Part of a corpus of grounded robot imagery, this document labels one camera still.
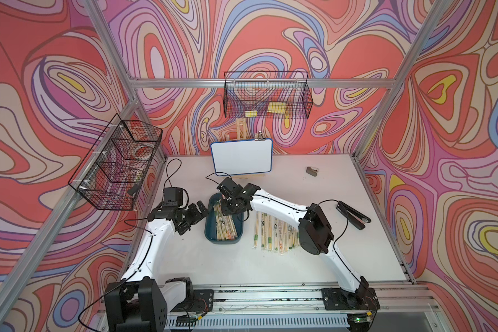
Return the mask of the teal plastic storage box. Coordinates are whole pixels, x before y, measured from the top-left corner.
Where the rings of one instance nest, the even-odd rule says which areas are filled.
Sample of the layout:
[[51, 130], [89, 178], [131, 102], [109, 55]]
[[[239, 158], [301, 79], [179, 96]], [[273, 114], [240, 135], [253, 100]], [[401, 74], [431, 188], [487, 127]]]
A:
[[214, 215], [214, 204], [217, 203], [218, 201], [222, 199], [222, 195], [220, 193], [214, 194], [210, 197], [209, 203], [208, 203], [208, 210], [209, 210], [209, 215], [206, 218], [206, 225], [205, 225], [205, 230], [204, 234], [205, 237], [208, 241], [215, 243], [215, 244], [234, 244], [240, 241], [242, 235], [243, 235], [243, 224], [244, 224], [244, 217], [243, 213], [232, 215], [232, 218], [235, 223], [235, 227], [238, 233], [238, 238], [234, 241], [218, 241], [217, 240], [217, 234], [216, 234], [216, 218]]

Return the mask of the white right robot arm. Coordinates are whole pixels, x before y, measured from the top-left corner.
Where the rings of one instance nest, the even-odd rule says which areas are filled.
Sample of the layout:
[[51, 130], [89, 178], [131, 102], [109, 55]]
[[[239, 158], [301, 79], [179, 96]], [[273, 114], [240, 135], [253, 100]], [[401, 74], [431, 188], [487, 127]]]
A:
[[336, 246], [337, 238], [319, 203], [301, 206], [276, 197], [259, 186], [249, 183], [241, 186], [231, 178], [221, 181], [221, 211], [225, 215], [243, 212], [263, 212], [297, 229], [300, 246], [309, 254], [321, 257], [333, 271], [340, 293], [347, 302], [364, 304], [374, 301], [376, 293], [368, 281], [357, 273]]

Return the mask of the chopsticks pair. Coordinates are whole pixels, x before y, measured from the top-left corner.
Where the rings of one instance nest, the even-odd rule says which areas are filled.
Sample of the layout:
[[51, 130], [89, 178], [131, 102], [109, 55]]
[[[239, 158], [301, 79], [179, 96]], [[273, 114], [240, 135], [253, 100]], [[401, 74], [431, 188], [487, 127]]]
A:
[[267, 247], [266, 220], [265, 220], [265, 214], [262, 212], [260, 213], [260, 241], [261, 241], [260, 248], [262, 250], [265, 250]]
[[255, 228], [254, 228], [254, 239], [253, 239], [253, 248], [258, 248], [259, 247], [259, 237], [260, 237], [260, 230], [261, 230], [261, 217], [260, 213], [256, 212], [256, 217], [255, 217]]
[[267, 250], [271, 252], [273, 250], [273, 221], [269, 214], [266, 216], [266, 237]]

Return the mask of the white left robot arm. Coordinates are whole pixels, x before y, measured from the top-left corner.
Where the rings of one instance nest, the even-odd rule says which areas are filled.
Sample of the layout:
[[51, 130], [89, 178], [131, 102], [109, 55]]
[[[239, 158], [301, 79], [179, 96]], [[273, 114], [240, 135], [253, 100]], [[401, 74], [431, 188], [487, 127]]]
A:
[[147, 216], [136, 256], [120, 282], [103, 295], [110, 331], [163, 331], [168, 314], [192, 308], [196, 301], [191, 279], [172, 278], [158, 285], [160, 263], [168, 243], [208, 216], [201, 201], [189, 203], [183, 188], [163, 190], [163, 200]]

